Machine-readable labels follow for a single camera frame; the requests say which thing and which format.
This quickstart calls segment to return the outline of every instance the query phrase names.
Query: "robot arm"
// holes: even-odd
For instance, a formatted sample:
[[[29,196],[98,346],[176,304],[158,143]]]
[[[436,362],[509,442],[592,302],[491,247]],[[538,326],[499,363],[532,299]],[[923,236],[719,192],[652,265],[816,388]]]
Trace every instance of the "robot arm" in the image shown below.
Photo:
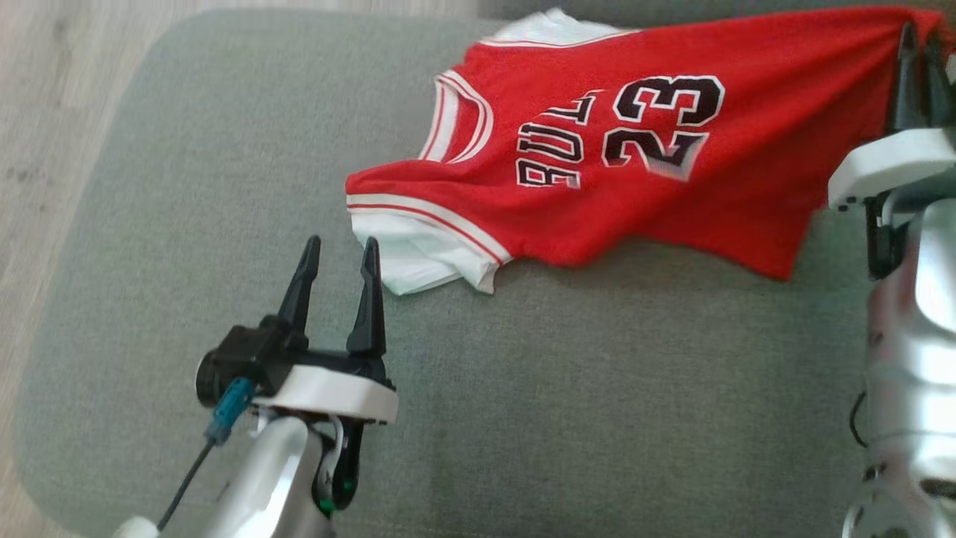
[[[378,243],[371,238],[365,247],[364,286],[344,351],[309,349],[304,332],[319,248],[318,237],[310,238],[278,314],[257,327],[234,326],[197,369],[196,393],[204,406],[217,408],[214,415],[234,382],[243,380],[254,387],[248,405],[259,417],[256,441],[199,536],[335,536],[333,513],[345,509],[358,488],[365,425],[396,419],[399,399],[381,360]],[[334,433],[321,433],[320,424]],[[134,518],[114,536],[155,538],[162,526]]]
[[[956,538],[956,89],[933,41],[922,70],[917,49],[904,29],[893,134],[851,152],[829,185],[831,207],[865,207],[877,281],[867,468],[844,538]]]

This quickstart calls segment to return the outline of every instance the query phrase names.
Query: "gray fabric surface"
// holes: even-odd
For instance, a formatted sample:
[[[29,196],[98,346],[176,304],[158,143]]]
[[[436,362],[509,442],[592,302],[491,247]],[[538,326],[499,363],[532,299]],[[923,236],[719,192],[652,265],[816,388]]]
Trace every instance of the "gray fabric surface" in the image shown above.
[[[44,511],[88,536],[162,513],[202,446],[198,360],[278,306],[310,234],[309,332],[344,344],[361,249],[343,181],[417,155],[431,77],[496,26],[226,12],[155,47],[22,390],[17,462]],[[821,215],[789,283],[630,241],[584,270],[516,262],[493,297],[389,296],[400,419],[366,433],[341,535],[837,536],[861,465],[862,232]],[[168,536],[191,535],[249,446],[213,453]]]

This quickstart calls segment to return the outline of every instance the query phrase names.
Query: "wooden floor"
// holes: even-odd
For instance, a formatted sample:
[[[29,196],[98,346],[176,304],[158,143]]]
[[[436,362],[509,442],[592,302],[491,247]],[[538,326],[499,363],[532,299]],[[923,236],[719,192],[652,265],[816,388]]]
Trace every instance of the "wooden floor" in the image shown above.
[[[39,514],[18,484],[11,453],[14,402],[77,200],[147,49],[176,22],[221,8],[475,16],[475,4],[0,0],[0,537],[70,536]]]

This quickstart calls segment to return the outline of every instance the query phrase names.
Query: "chicago bulls jersey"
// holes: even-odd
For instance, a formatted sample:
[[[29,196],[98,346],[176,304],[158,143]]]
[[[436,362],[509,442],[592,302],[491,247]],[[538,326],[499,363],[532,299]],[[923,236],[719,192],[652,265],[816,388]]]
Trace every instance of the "chicago bulls jersey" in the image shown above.
[[[786,279],[831,173],[883,133],[910,20],[941,30],[904,8],[642,31],[533,15],[436,77],[417,160],[348,178],[353,229],[399,294],[490,293],[511,259],[576,266],[628,235]]]

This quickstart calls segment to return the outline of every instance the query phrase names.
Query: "blue connector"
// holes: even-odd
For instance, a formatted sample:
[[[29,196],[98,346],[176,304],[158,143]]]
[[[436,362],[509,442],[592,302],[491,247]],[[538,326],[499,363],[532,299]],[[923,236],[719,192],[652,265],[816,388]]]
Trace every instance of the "blue connector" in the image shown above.
[[[223,446],[232,434],[232,426],[249,407],[254,396],[255,384],[248,378],[237,377],[232,381],[212,412],[212,422],[206,428],[206,439],[216,446]]]

